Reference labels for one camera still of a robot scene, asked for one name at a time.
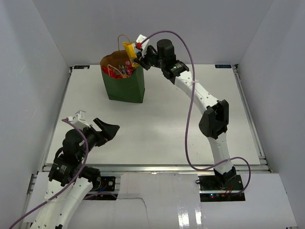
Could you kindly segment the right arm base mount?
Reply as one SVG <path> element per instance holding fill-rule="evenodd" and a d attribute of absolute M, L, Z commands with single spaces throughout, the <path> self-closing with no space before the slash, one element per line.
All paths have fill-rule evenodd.
<path fill-rule="evenodd" d="M 245 201 L 244 193 L 239 193 L 243 188 L 240 175 L 237 175 L 226 184 L 216 176 L 199 176 L 195 183 L 199 186 L 201 202 L 234 202 Z"/>

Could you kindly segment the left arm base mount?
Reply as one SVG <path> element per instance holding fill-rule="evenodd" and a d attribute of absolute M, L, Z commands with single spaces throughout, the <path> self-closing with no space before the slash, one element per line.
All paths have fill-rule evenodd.
<path fill-rule="evenodd" d="M 90 197 L 89 200 L 115 200 L 117 197 L 117 194 L 114 193 L 115 185 L 116 185 L 115 176 L 102 176 L 101 180 L 100 180 L 100 186 L 96 189 L 93 189 L 93 191 L 91 191 L 86 196 L 90 196 L 93 193 L 98 193 L 98 192 L 110 192 L 110 193 L 113 193 L 113 195 L 115 197 L 110 194 L 99 194 L 99 195 Z"/>

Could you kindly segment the aluminium table frame rail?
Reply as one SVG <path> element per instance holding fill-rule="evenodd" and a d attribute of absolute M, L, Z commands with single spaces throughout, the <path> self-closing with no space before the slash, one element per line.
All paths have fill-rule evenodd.
<path fill-rule="evenodd" d="M 252 178 L 244 202 L 205 203 L 209 213 L 227 213 L 238 228 L 276 229 L 281 226 L 274 197 L 263 195 L 263 185 L 277 179 L 271 175 L 241 88 L 236 66 L 196 65 L 196 80 L 212 95 L 229 103 L 227 144 L 237 172 L 251 165 Z M 60 118 L 84 110 L 87 120 L 99 117 L 118 124 L 120 130 L 109 144 L 92 150 L 88 163 L 106 172 L 185 172 L 188 165 L 209 166 L 213 156 L 207 138 L 200 132 L 201 114 L 196 107 L 186 127 L 189 98 L 161 71 L 144 72 L 145 95 L 141 104 L 110 100 L 99 65 L 72 69 Z"/>

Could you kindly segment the large red snack bag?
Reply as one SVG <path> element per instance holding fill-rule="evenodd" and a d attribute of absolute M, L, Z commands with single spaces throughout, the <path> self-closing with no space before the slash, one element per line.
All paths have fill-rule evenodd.
<path fill-rule="evenodd" d="M 113 66 L 102 66 L 102 72 L 107 74 L 113 79 L 123 79 L 123 78 L 129 78 L 130 76 L 128 74 L 122 74 L 119 69 L 114 68 Z"/>

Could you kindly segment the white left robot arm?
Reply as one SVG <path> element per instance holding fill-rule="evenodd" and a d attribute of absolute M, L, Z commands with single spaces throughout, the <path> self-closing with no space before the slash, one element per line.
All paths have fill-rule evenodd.
<path fill-rule="evenodd" d="M 112 140 L 120 127 L 94 119 L 100 128 L 95 130 L 84 119 L 69 117 L 63 122 L 72 126 L 65 134 L 62 147 L 48 175 L 47 190 L 43 206 L 38 209 L 32 229 L 65 229 L 76 209 L 90 191 L 101 185 L 98 169 L 86 165 L 89 152 Z"/>

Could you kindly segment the yellow snack packet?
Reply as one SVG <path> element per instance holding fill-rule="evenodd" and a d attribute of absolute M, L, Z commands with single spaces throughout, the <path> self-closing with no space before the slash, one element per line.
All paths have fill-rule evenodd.
<path fill-rule="evenodd" d="M 123 47 L 126 50 L 126 53 L 130 59 L 130 62 L 134 68 L 138 67 L 139 64 L 135 61 L 137 59 L 137 49 L 136 42 L 123 42 Z"/>

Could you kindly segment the pink snack packet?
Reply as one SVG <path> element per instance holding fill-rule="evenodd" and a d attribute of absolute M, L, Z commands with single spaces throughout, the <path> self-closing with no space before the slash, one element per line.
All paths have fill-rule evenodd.
<path fill-rule="evenodd" d="M 133 67 L 130 60 L 127 60 L 127 59 L 125 60 L 125 69 L 126 69 L 126 72 L 129 76 L 131 76 L 133 74 L 134 67 Z"/>

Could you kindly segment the grey foil snack packet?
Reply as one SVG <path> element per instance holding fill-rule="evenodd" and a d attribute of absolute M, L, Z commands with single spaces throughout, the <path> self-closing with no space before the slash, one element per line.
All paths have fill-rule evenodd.
<path fill-rule="evenodd" d="M 120 70 L 120 72 L 121 72 L 122 74 L 127 74 L 126 68 L 125 68 L 124 65 L 119 65 L 119 70 Z"/>

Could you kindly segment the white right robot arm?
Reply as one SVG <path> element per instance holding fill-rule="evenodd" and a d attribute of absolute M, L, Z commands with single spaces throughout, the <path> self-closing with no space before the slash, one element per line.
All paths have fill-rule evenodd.
<path fill-rule="evenodd" d="M 194 79 L 185 63 L 176 58 L 174 46 L 169 39 L 157 42 L 154 48 L 149 39 L 140 35 L 135 41 L 134 60 L 144 69 L 161 69 L 164 77 L 181 89 L 199 109 L 202 118 L 198 124 L 201 133 L 207 137 L 214 159 L 215 184 L 220 190 L 227 190 L 236 176 L 236 169 L 230 160 L 227 146 L 229 104 L 218 100 Z"/>

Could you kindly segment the green paper bag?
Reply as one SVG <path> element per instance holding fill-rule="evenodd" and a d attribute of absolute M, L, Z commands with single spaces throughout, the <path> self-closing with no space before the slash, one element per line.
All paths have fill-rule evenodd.
<path fill-rule="evenodd" d="M 129 60 L 126 50 L 118 47 L 118 50 L 101 59 L 100 67 L 102 68 L 102 66 L 105 65 L 113 66 L 118 69 L 119 65 L 125 66 L 126 59 Z M 143 102 L 145 82 L 143 68 L 141 66 L 134 68 L 134 72 L 129 78 L 113 79 L 103 72 L 102 78 L 106 93 L 110 100 L 138 104 Z"/>

